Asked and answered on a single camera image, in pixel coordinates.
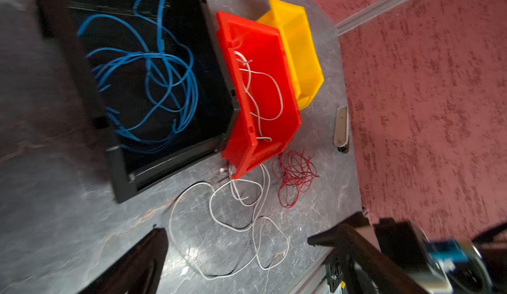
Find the black plastic bin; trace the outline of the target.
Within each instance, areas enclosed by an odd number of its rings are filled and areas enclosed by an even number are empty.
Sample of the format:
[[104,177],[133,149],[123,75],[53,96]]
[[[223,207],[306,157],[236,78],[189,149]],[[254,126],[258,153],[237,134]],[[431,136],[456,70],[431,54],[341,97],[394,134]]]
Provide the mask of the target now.
[[240,105],[207,0],[36,0],[118,203],[222,152]]

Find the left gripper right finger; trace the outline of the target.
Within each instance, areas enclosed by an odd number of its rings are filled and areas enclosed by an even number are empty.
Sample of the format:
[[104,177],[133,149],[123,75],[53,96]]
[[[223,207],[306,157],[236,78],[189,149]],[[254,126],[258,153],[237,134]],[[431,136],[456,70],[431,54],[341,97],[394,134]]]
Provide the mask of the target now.
[[312,246],[338,249],[338,261],[350,293],[362,293],[354,263],[366,272],[380,293],[426,293],[398,265],[382,254],[348,224],[313,235],[307,239]]

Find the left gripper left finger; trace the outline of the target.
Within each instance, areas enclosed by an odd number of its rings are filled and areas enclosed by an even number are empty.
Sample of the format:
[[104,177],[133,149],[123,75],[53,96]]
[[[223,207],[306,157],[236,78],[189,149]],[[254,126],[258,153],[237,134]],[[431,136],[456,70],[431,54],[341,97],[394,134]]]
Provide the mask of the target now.
[[156,293],[167,252],[166,229],[154,228],[81,293]]

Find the red plastic bin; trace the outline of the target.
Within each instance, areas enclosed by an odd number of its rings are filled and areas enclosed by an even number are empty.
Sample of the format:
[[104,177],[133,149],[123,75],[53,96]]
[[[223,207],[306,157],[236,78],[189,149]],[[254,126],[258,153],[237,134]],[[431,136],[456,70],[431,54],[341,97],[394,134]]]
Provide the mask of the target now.
[[300,109],[280,32],[226,12],[217,13],[217,37],[240,113],[222,157],[240,179],[284,152],[301,127]]

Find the right corner aluminium post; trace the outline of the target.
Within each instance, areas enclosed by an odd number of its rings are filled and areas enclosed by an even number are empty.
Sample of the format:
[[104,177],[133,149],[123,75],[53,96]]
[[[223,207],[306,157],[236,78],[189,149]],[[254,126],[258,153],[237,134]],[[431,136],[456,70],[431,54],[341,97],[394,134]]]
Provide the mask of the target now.
[[344,35],[407,1],[409,0],[378,0],[358,13],[337,23],[334,34],[337,36]]

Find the yellow plastic bin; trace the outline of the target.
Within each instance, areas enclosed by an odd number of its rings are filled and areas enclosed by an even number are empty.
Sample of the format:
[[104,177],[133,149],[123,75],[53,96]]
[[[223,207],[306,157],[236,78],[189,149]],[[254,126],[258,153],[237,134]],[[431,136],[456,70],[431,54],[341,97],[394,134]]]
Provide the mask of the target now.
[[306,109],[324,82],[306,10],[280,0],[269,0],[269,7],[257,22],[279,30],[299,109]]

